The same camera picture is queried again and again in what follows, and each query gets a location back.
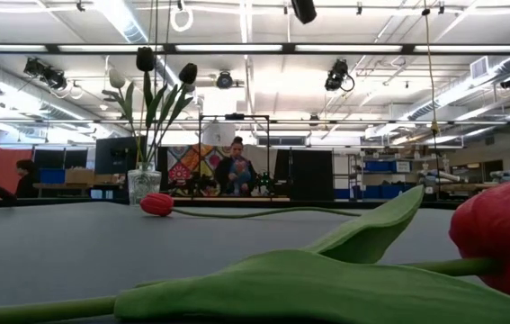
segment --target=tulip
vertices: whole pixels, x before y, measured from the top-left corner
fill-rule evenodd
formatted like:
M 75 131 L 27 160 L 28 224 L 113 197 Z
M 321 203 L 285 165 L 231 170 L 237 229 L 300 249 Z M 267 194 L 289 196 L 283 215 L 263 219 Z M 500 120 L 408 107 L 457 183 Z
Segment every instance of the tulip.
M 150 47 L 137 50 L 137 68 L 142 72 L 150 72 L 155 68 L 155 53 Z
M 197 70 L 195 64 L 187 63 L 179 73 L 179 79 L 187 85 L 192 85 L 197 78 Z
M 121 89 L 125 86 L 125 78 L 114 68 L 109 70 L 109 82 L 111 86 L 115 89 Z
M 510 183 L 481 193 L 452 217 L 450 236 L 463 257 L 489 257 L 501 264 L 496 274 L 480 279 L 510 294 Z

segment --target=red tulip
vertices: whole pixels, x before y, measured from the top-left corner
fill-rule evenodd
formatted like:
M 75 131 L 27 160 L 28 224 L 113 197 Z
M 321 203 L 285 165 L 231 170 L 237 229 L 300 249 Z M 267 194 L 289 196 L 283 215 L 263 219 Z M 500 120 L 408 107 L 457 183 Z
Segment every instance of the red tulip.
M 450 235 L 463 257 L 490 257 L 501 262 L 498 274 L 480 278 L 510 294 L 510 183 L 462 204 L 452 217 Z
M 140 208 L 149 214 L 166 217 L 173 211 L 174 201 L 168 194 L 149 193 L 142 201 Z

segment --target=black monitor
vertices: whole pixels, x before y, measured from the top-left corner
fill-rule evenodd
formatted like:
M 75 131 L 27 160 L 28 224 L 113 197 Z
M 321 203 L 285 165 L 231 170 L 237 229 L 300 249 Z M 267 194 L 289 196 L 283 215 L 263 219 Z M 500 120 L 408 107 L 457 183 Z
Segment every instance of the black monitor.
M 147 137 L 126 137 L 116 139 L 98 139 L 94 157 L 94 172 L 97 175 L 126 174 L 137 166 L 137 141 L 140 149 L 147 151 Z

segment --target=table surface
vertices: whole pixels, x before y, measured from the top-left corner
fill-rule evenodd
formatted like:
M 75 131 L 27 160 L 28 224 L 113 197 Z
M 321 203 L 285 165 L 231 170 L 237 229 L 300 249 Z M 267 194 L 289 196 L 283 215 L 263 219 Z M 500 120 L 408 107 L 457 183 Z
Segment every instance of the table surface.
M 448 238 L 451 216 L 420 210 L 380 262 L 459 257 Z M 351 219 L 313 211 L 243 220 L 157 218 L 111 202 L 0 208 L 0 306 L 115 295 L 141 282 L 207 275 L 254 254 L 304 247 Z

